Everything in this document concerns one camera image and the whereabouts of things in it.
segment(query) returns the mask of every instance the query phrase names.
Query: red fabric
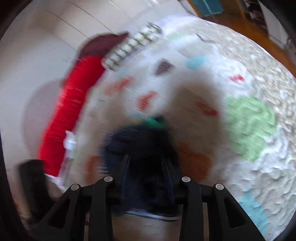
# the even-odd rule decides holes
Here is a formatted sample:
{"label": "red fabric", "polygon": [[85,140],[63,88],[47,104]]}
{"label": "red fabric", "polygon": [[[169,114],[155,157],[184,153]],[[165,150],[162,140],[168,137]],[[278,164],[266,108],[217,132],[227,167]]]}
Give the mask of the red fabric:
{"label": "red fabric", "polygon": [[38,159],[43,160],[46,174],[59,173],[65,154],[65,131],[73,130],[88,90],[104,73],[101,60],[101,57],[82,59],[65,81],[39,149]]}

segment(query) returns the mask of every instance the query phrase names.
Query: wooden floor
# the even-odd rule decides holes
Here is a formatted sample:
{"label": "wooden floor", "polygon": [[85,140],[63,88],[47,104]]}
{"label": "wooden floor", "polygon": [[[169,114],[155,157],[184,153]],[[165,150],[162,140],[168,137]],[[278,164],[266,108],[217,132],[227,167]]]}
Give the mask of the wooden floor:
{"label": "wooden floor", "polygon": [[261,27],[254,25],[248,20],[230,17],[226,14],[211,15],[204,19],[227,26],[253,40],[282,63],[296,77],[296,68],[293,63],[286,57],[284,51],[268,38],[266,31]]}

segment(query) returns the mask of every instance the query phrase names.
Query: silver rivet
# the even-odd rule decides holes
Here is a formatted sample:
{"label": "silver rivet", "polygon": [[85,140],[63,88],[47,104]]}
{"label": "silver rivet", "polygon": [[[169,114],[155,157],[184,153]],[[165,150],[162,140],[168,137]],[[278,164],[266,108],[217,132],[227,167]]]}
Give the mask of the silver rivet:
{"label": "silver rivet", "polygon": [[79,185],[78,185],[78,184],[73,184],[73,185],[71,186],[71,190],[72,190],[72,191],[76,191],[78,188],[79,188]]}
{"label": "silver rivet", "polygon": [[224,188],[224,186],[222,184],[218,183],[218,184],[216,184],[216,188],[218,190],[222,190]]}
{"label": "silver rivet", "polygon": [[111,182],[112,180],[113,180],[113,177],[111,177],[111,176],[107,176],[107,177],[104,178],[104,181],[107,182],[107,183]]}
{"label": "silver rivet", "polygon": [[188,183],[191,181],[190,177],[182,177],[182,181]]}

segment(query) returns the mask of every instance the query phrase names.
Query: metal screw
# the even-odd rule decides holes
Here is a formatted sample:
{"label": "metal screw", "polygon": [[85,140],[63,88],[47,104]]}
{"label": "metal screw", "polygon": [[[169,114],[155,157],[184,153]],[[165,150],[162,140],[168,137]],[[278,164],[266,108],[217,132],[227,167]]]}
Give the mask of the metal screw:
{"label": "metal screw", "polygon": [[222,190],[224,188],[224,186],[222,184],[218,183],[218,184],[216,184],[216,188],[218,190]]}
{"label": "metal screw", "polygon": [[111,182],[112,180],[113,180],[113,177],[111,177],[111,176],[107,176],[107,177],[104,178],[104,181],[107,182],[107,183]]}
{"label": "metal screw", "polygon": [[76,191],[77,189],[79,189],[79,185],[78,185],[78,184],[73,184],[73,185],[71,186],[71,190],[72,190],[72,191]]}
{"label": "metal screw", "polygon": [[182,177],[182,181],[188,183],[191,181],[190,177]]}

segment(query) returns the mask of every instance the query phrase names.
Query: green patch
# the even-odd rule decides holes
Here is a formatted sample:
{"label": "green patch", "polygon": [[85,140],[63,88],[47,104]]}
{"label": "green patch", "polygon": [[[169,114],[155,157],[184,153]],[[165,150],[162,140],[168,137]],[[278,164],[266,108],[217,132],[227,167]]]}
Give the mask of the green patch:
{"label": "green patch", "polygon": [[255,98],[228,98],[227,131],[232,149],[248,161],[256,161],[266,146],[264,137],[277,129],[273,111]]}

